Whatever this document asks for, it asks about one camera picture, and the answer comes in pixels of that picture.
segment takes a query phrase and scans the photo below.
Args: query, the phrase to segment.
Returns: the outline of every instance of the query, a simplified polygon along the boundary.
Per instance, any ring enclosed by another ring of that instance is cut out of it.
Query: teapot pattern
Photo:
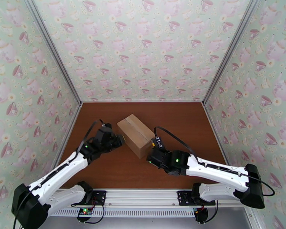
[[[45,3],[55,18],[67,12],[63,1]],[[78,51],[76,39],[64,42],[67,52]],[[67,129],[76,106],[25,2],[0,0],[0,211],[12,201],[16,186],[50,171],[65,136],[61,122]],[[12,223],[0,213],[0,227]]]
[[[286,228],[286,0],[261,1],[206,108],[229,162],[255,164],[276,191],[265,228]]]
[[[91,102],[201,101],[248,3],[36,0],[76,91]]]

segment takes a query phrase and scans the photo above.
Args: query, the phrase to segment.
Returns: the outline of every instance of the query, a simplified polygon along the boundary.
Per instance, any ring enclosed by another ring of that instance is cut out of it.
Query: brown cardboard box
[[[133,114],[117,123],[125,143],[138,156],[144,157],[152,148],[151,139],[154,133]]]

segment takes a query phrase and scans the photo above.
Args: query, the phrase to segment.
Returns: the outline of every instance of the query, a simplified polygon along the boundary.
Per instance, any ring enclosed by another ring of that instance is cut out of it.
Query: wallpaper
[[[207,108],[231,164],[257,165],[276,191],[265,226],[286,229],[286,0],[262,0]]]
[[[15,187],[48,173],[77,103],[22,0],[0,0],[0,228]]]
[[[249,0],[35,0],[83,101],[201,101]]]

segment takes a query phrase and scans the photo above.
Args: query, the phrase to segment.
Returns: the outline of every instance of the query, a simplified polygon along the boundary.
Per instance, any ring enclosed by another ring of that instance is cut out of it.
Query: wooden floor
[[[134,114],[151,130],[162,126],[187,143],[196,154],[214,162],[224,163],[223,156],[200,103],[85,103],[80,111],[67,147],[65,160],[79,145],[91,123],[96,119],[112,124]],[[95,135],[98,127],[92,132]],[[186,151],[177,141],[162,133],[166,149]],[[79,181],[86,181],[93,188],[174,188],[191,189],[193,183],[213,183],[199,177],[166,174],[149,164],[146,158],[139,159],[127,145],[103,154],[90,166],[73,176],[64,187],[70,188]]]

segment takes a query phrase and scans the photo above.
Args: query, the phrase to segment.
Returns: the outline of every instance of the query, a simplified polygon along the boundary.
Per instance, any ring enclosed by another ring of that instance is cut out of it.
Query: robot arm
[[[197,176],[219,182],[194,184],[192,199],[197,205],[208,205],[216,199],[234,199],[253,208],[265,207],[260,175],[252,164],[246,167],[227,166],[187,152],[167,151],[159,137],[153,140],[153,149],[147,161],[169,175]]]
[[[57,210],[81,202],[85,195],[92,191],[85,182],[80,182],[71,189],[55,192],[101,154],[110,152],[123,143],[123,136],[115,135],[110,124],[102,124],[95,137],[82,143],[77,149],[78,152],[73,152],[53,171],[29,186],[21,184],[15,189],[12,204],[15,220],[17,219],[25,229],[37,229]]]

